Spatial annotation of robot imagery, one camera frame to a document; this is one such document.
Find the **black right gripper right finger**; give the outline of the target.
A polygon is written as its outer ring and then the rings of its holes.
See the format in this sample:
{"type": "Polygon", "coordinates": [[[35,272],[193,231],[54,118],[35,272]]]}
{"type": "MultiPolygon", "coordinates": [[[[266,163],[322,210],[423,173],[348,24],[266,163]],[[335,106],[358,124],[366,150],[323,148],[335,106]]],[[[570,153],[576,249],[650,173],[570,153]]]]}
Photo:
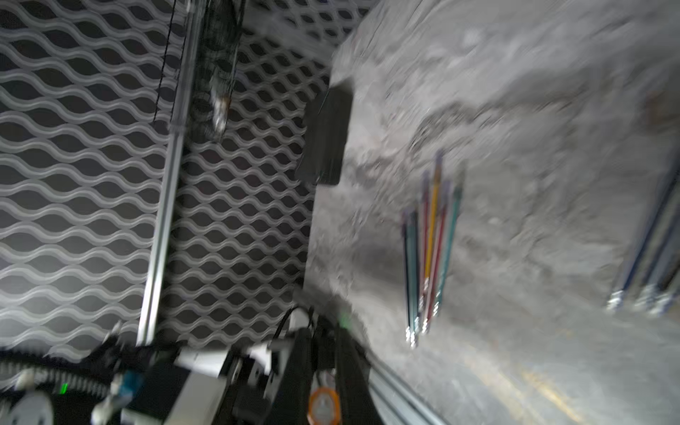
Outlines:
{"type": "Polygon", "coordinates": [[[350,332],[341,326],[335,330],[336,391],[344,425],[383,424],[368,389],[361,360],[350,332]]]}

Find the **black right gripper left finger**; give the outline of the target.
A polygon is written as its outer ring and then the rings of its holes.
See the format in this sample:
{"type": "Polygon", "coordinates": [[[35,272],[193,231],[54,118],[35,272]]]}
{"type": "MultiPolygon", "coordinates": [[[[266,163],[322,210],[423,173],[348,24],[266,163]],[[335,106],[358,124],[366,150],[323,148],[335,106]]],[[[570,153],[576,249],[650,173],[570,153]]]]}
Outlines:
{"type": "Polygon", "coordinates": [[[262,423],[308,424],[312,376],[312,334],[309,329],[300,329],[293,338],[283,377],[262,423]]]}

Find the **dark blue pencil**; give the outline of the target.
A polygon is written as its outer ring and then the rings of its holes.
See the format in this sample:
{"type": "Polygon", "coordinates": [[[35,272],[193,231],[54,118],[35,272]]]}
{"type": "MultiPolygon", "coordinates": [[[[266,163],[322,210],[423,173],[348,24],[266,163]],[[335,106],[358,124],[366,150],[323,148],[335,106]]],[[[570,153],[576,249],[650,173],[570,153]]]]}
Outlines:
{"type": "Polygon", "coordinates": [[[614,313],[623,304],[624,298],[627,295],[628,290],[632,286],[635,280],[636,274],[638,272],[639,266],[641,264],[643,254],[652,238],[653,231],[655,230],[660,217],[665,210],[669,200],[671,198],[671,193],[679,175],[679,164],[676,163],[669,168],[669,172],[664,177],[660,189],[652,206],[649,208],[647,219],[644,226],[639,231],[639,237],[637,242],[632,246],[630,251],[630,258],[626,260],[622,265],[622,270],[620,276],[616,280],[616,284],[609,296],[606,304],[606,311],[609,313],[614,313]]]}

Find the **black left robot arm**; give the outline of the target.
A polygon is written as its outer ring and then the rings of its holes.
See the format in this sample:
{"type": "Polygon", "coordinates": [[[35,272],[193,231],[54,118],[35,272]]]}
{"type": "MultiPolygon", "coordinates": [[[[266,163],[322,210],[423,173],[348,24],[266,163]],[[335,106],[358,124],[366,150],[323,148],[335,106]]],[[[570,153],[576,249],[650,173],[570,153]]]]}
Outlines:
{"type": "Polygon", "coordinates": [[[109,335],[80,361],[2,350],[3,424],[305,424],[310,335],[195,350],[109,335]]]}

